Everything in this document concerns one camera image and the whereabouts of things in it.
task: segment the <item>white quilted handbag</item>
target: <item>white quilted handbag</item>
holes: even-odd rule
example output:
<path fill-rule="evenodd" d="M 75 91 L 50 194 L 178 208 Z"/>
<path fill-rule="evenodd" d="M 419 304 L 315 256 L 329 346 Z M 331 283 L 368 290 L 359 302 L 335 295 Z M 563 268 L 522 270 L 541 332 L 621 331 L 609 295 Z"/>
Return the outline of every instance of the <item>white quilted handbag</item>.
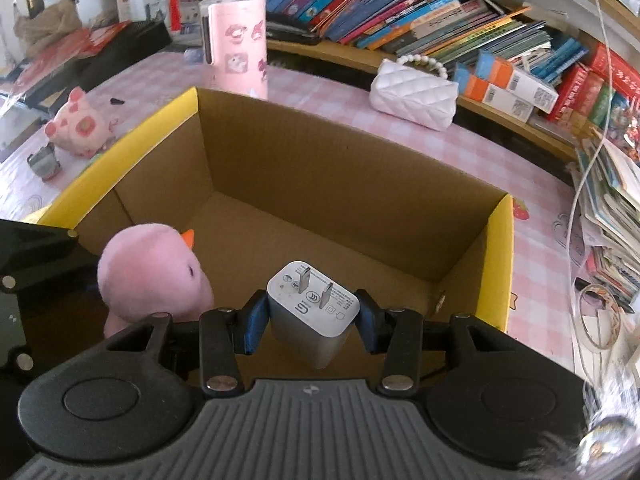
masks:
<path fill-rule="evenodd" d="M 405 66 L 406 62 L 423 63 L 440 76 Z M 384 59 L 369 94 L 376 110 L 440 131 L 451 125 L 457 98 L 458 83 L 447 80 L 442 64 L 418 55 L 402 56 L 398 62 Z"/>

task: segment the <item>pearl bead handle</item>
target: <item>pearl bead handle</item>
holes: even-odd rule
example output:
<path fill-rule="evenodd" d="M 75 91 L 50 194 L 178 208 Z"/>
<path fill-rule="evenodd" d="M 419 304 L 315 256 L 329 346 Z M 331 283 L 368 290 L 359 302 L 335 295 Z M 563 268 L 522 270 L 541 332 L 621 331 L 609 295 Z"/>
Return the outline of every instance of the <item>pearl bead handle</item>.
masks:
<path fill-rule="evenodd" d="M 408 56 L 401 56 L 396 61 L 398 64 L 404 65 L 406 63 L 416 63 L 426 65 L 430 70 L 437 70 L 438 76 L 443 79 L 448 79 L 447 69 L 444 65 L 429 56 L 420 56 L 420 54 L 409 54 Z"/>

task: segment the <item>gray ribbed plate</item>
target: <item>gray ribbed plate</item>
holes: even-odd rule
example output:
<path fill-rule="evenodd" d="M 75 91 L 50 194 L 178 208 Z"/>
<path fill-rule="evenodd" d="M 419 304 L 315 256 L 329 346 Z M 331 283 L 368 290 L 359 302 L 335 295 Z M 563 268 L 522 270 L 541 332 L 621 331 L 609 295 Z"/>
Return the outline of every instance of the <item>gray ribbed plate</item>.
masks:
<path fill-rule="evenodd" d="M 445 446 L 414 404 L 377 396 L 363 380 L 258 380 L 208 401 L 194 424 L 152 455 L 112 466 L 37 456 L 20 480 L 506 480 Z"/>

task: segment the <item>pink pig figurine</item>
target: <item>pink pig figurine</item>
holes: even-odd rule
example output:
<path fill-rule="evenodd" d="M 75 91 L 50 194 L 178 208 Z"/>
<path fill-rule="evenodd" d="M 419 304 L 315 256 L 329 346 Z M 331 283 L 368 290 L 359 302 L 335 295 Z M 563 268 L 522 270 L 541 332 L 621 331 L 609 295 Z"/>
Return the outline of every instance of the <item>pink pig figurine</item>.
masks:
<path fill-rule="evenodd" d="M 68 101 L 45 126 L 44 133 L 63 150 L 86 158 L 106 149 L 114 139 L 109 125 L 92 108 L 80 87 L 71 91 Z"/>
<path fill-rule="evenodd" d="M 109 307 L 104 336 L 155 312 L 174 321 L 197 320 L 213 308 L 213 292 L 193 247 L 194 233 L 164 224 L 140 224 L 120 231 L 98 262 L 98 288 Z"/>

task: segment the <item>pink cylindrical container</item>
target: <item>pink cylindrical container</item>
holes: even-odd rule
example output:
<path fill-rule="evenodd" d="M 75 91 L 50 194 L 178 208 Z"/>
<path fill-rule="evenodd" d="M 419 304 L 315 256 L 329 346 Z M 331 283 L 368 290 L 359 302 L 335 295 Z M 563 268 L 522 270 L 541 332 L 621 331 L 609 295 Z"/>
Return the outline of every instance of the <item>pink cylindrical container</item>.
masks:
<path fill-rule="evenodd" d="M 221 90 L 267 98 L 265 0 L 214 0 L 209 34 L 215 85 Z"/>

